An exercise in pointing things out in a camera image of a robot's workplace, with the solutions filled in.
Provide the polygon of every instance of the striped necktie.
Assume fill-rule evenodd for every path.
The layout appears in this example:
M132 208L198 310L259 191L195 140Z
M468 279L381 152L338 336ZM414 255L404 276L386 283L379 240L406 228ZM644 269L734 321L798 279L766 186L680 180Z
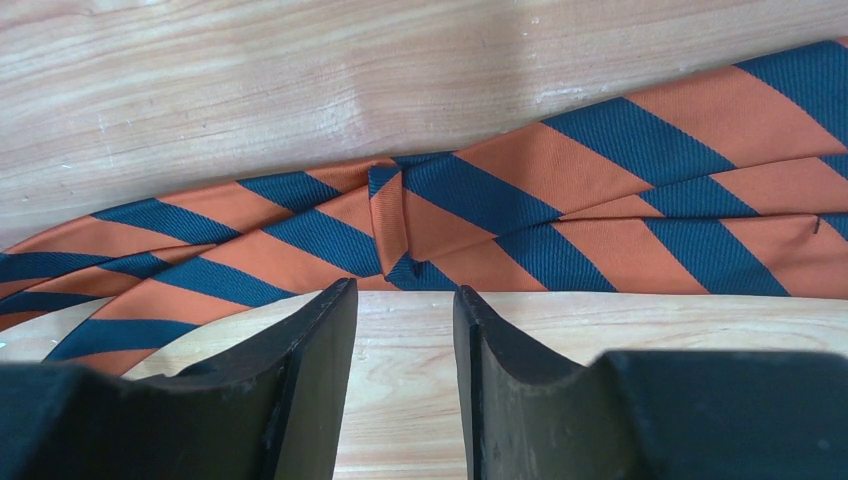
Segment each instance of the striped necktie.
M0 328L115 298L48 360L122 374L213 320L323 289L848 298L848 38L455 152L110 208L0 254Z

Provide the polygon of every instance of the orange and navy striped tie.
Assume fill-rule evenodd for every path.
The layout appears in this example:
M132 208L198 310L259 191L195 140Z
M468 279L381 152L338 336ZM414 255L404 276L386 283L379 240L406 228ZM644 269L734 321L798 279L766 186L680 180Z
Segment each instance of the orange and navy striped tie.
M115 296L48 360L113 374L327 287L848 299L848 39L565 113L455 152L110 208L0 254L0 328Z

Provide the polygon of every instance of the diagonal stripe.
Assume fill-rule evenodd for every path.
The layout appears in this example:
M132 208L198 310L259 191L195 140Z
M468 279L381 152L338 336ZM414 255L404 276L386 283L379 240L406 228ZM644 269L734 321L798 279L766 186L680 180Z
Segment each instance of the diagonal stripe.
M255 230L205 254L206 260L240 270L293 294L325 288L350 273Z
M737 66L789 97L848 146L848 49L819 42Z
M162 348L197 328L170 320L93 320L75 328L46 360L70 360L93 353Z
M821 161L848 180L848 155L828 155Z
M845 151L804 109L736 67L700 73L627 98L737 167Z
M713 294L786 296L786 290L719 220L645 219L645 224Z
M18 292L0 300L0 315L22 312L55 312L101 297L75 293Z
M848 298L848 241L815 215L725 220L790 295Z
M417 165L403 186L495 235L562 215L538 198L455 156Z
M432 262L413 262L409 255L404 255L386 279L400 290L453 291L457 289L456 283Z
M158 232L87 215L24 240L7 253L64 252L123 257L182 245L185 242Z
M49 278L27 278L26 280L15 280L13 282L0 283L0 299L8 297L21 290L50 281Z
M654 186L734 168L715 151L624 98L543 123Z
M239 235L238 230L155 198L102 210L91 216L162 233L186 243L224 242Z
M839 212L848 205L848 179L816 157L738 168L713 179L764 216Z
M666 217L756 217L757 212L710 177L698 177L639 194Z
M398 173L401 172L398 166L389 167L373 167L368 170L368 198L374 198L374 195L389 183Z
M241 270L200 257L160 273L155 280L254 308L293 296Z
M627 293L707 293L637 218L554 224L615 290Z
M58 277L109 260L112 258L82 253L0 253L0 283Z
M110 272L125 273L138 278L151 277L172 266L147 252L116 258L98 265Z
M104 270L100 266L75 270L61 277L33 285L28 292L75 293L104 298L114 297L136 286L142 279L125 273Z
M246 232L292 215L292 212L252 192L237 182L177 192L158 197L163 203Z
M315 210L368 236L374 236L374 225L371 222L371 211L368 205L368 188L365 185L344 196L322 203L315 207Z
M408 190L403 193L407 246L416 260L436 258L495 237Z
M543 292L545 287L507 255L494 240L486 240L432 260L453 282L484 292Z
M819 217L839 232L842 238L848 241L848 215L844 213L828 213L819 215Z
M380 273L374 239L317 210L262 230L358 277Z
M495 242L551 291L613 292L613 286L551 225L538 225Z
M90 318L156 318L205 325L250 308L148 278L142 280L135 288L112 299L91 314Z
M541 123L457 150L455 155L563 212L651 188L609 159Z
M295 213L341 195L335 188L305 172L279 173L246 178L239 185Z

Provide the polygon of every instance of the light wooden table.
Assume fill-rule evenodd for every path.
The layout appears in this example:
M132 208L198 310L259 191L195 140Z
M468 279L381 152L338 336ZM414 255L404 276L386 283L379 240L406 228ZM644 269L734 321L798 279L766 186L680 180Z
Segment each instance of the light wooden table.
M222 179L460 147L696 70L848 35L844 0L6 0L0 249ZM486 296L556 350L848 353L848 304ZM302 305L216 322L131 376L175 372ZM336 478L464 478L449 293L363 293ZM38 359L96 305L0 333Z

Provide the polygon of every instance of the black plastic piece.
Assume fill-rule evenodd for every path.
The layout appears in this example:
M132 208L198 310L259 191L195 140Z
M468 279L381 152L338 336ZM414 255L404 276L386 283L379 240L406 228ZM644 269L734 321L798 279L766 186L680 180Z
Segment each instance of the black plastic piece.
M584 368L454 304L468 478L845 479L848 360L611 351Z
M0 366L0 479L331 479L356 283L173 377Z

